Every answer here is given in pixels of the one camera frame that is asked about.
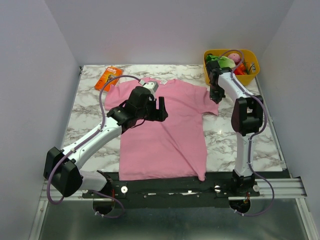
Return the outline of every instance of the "white wall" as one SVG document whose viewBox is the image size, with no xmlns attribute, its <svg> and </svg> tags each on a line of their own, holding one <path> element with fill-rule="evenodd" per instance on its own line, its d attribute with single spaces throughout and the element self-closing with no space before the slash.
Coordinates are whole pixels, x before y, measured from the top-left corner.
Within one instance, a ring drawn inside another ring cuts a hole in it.
<svg viewBox="0 0 320 240">
<path fill-rule="evenodd" d="M 295 0 L 260 61 L 259 79 L 288 169 L 301 176 L 320 230 L 320 1 Z"/>
<path fill-rule="evenodd" d="M 201 64 L 208 49 L 262 55 L 293 0 L 45 0 L 81 64 Z"/>
<path fill-rule="evenodd" d="M 79 75 L 43 0 L 0 1 L 0 239 L 29 237 Z"/>
</svg>

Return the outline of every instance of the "yellow basket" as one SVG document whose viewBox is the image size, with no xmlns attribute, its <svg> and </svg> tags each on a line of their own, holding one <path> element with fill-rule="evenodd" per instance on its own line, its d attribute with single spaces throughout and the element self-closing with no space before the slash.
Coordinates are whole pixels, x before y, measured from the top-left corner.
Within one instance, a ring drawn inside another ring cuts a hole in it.
<svg viewBox="0 0 320 240">
<path fill-rule="evenodd" d="M 203 56 L 203 68 L 204 68 L 204 77 L 205 77 L 205 83 L 210 85 L 210 80 L 209 80 L 209 76 L 208 76 L 208 73 L 207 73 L 207 70 L 206 70 L 206 63 L 205 63 L 205 58 L 208 54 L 212 54 L 214 56 L 220 56 L 221 54 L 223 54 L 224 52 L 228 51 L 229 49 L 212 49 L 212 50 L 208 50 L 204 53 L 204 56 Z M 260 67 L 259 67 L 259 63 L 258 63 L 258 60 L 257 60 L 257 57 L 256 55 L 252 52 L 252 51 L 249 51 L 249 50 L 246 50 L 246 49 L 239 49 L 241 52 L 243 52 L 243 55 L 244 55 L 244 60 L 246 63 L 249 63 L 249 65 L 251 66 L 252 64 L 253 67 L 251 68 L 250 72 L 253 72 L 252 74 L 249 74 L 249 75 L 236 75 L 236 78 L 244 85 L 248 85 L 252 79 L 254 79 L 257 74 L 259 73 L 260 71 Z M 236 53 L 238 54 L 237 51 L 231 51 L 231 52 L 228 52 L 225 56 L 227 57 L 229 54 L 232 54 L 232 53 Z"/>
</svg>

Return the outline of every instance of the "white marble tabletop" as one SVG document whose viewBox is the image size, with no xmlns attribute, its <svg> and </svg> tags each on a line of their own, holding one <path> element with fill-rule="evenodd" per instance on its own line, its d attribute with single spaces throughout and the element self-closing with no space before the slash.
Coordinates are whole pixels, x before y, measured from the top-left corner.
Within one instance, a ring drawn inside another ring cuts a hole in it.
<svg viewBox="0 0 320 240">
<path fill-rule="evenodd" d="M 205 83 L 202 65 L 144 64 L 115 66 L 123 69 L 123 74 L 138 78 L 180 79 L 209 89 L 209 86 Z M 101 121 L 99 91 L 95 90 L 94 86 L 107 67 L 107 65 L 85 65 L 83 67 L 63 146 L 75 142 Z M 131 81 L 131 79 L 121 78 L 118 84 L 125 81 Z M 259 94 L 254 80 L 247 88 L 252 93 Z M 231 126 L 233 107 L 231 98 L 226 96 L 219 104 L 219 116 L 212 114 L 203 116 L 203 131 L 208 152 L 207 172 L 232 171 L 234 168 L 237 155 L 237 138 Z M 82 170 L 118 172 L 120 138 L 113 139 L 96 152 L 86 162 Z M 253 168 L 256 171 L 282 171 L 281 162 L 273 135 L 268 126 L 256 139 Z"/>
</svg>

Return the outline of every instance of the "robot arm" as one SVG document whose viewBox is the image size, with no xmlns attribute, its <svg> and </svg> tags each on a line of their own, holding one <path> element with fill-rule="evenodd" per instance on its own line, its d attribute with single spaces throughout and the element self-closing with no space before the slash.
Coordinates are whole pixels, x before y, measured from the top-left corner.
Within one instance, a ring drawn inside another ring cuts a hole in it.
<svg viewBox="0 0 320 240">
<path fill-rule="evenodd" d="M 108 182 L 108 176 L 100 171 L 89 172 L 80 169 L 103 145 L 134 127 L 138 120 L 163 122 L 168 117 L 163 97 L 159 97 L 159 109 L 156 109 L 157 88 L 156 81 L 137 86 L 132 90 L 128 100 L 107 113 L 104 126 L 101 126 L 101 122 L 85 136 L 62 150 L 56 147 L 50 149 L 46 156 L 43 176 L 48 180 L 53 168 L 65 157 L 64 153 L 71 153 L 54 173 L 52 185 L 64 197 L 71 196 L 77 190 L 102 190 Z M 97 130 L 100 132 L 90 138 Z M 75 146 L 83 141 L 86 141 L 85 144 L 75 150 Z"/>
<path fill-rule="evenodd" d="M 219 103 L 225 97 L 225 91 L 234 102 L 231 125 L 237 137 L 237 156 L 232 173 L 232 188 L 234 192 L 243 192 L 255 184 L 255 175 L 249 167 L 253 162 L 255 137 L 250 137 L 259 131 L 263 124 L 263 109 L 251 98 L 253 94 L 246 90 L 238 81 L 236 75 L 231 76 L 231 68 L 220 68 L 218 61 L 209 61 L 206 70 L 210 79 L 210 98 Z M 262 103 L 263 98 L 256 96 Z"/>
</svg>

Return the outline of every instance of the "pink ball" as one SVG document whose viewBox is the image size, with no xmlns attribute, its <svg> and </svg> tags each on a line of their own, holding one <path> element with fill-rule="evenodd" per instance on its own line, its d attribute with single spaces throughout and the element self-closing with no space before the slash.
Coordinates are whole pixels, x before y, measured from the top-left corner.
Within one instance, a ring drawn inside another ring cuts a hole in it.
<svg viewBox="0 0 320 240">
<path fill-rule="evenodd" d="M 228 56 L 229 59 L 232 59 L 235 64 L 238 64 L 241 61 L 241 57 L 238 53 L 231 53 Z"/>
</svg>

